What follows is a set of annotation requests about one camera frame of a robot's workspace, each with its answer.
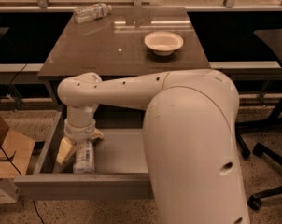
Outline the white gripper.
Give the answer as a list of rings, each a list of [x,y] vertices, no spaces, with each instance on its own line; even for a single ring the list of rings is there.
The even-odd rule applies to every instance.
[[[71,124],[68,119],[66,119],[64,121],[64,135],[66,137],[64,137],[60,142],[56,158],[56,161],[60,165],[66,164],[70,157],[76,152],[76,147],[71,141],[81,142],[89,138],[91,140],[104,138],[104,134],[95,128],[95,120],[93,120],[91,124],[83,127],[76,127]]]

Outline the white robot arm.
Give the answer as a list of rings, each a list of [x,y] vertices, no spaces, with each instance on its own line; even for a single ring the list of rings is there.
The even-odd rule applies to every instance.
[[[168,71],[103,81],[64,79],[64,132],[89,138],[98,105],[142,109],[143,145],[162,224],[250,224],[235,140],[239,95],[212,69]]]

